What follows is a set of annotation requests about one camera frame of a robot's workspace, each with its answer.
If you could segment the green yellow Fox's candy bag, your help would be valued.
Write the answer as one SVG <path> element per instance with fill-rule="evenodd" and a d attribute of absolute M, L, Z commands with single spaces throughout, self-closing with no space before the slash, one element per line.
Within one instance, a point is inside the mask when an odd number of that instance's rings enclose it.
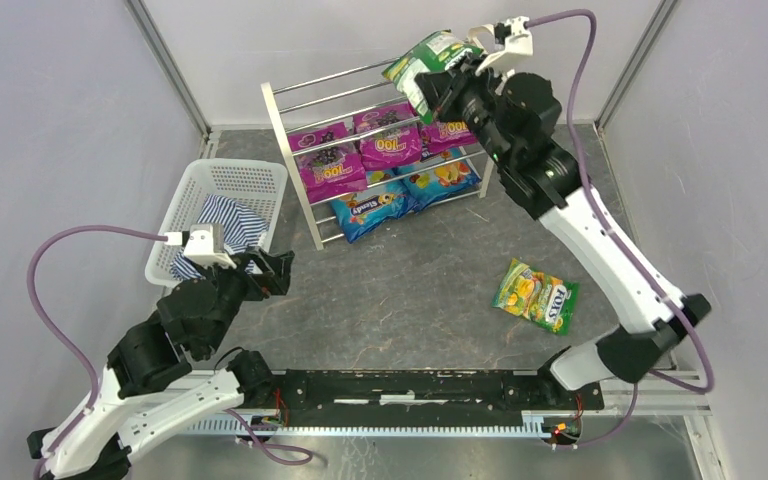
<path fill-rule="evenodd" d="M 513 258 L 492 305 L 554 335 L 568 333 L 579 284 L 534 269 Z"/>

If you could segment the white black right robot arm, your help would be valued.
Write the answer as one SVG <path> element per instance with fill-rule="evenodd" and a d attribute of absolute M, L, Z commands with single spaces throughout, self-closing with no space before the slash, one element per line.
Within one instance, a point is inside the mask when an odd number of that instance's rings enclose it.
<path fill-rule="evenodd" d="M 574 254 L 617 314 L 615 329 L 554 355 L 542 374 L 568 391 L 609 378 L 636 384 L 684 339 L 700 342 L 709 301 L 657 271 L 608 214 L 583 154 L 553 140 L 562 107 L 549 80 L 515 73 L 502 81 L 467 62 L 415 82 L 433 119 L 466 124 L 509 198 Z"/>

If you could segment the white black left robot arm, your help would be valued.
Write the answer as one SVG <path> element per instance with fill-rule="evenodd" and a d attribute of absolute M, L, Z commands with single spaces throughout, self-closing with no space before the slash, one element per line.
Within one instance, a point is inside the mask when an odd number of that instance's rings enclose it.
<path fill-rule="evenodd" d="M 179 283 L 151 316 L 130 328 L 108 354 L 87 403 L 60 426 L 27 438 L 36 479 L 122 479 L 151 450 L 214 413 L 258 406 L 276 390 L 257 351 L 241 350 L 228 364 L 173 398 L 166 390 L 188 376 L 193 361 L 216 352 L 246 302 L 287 294 L 292 251 L 259 247 Z"/>

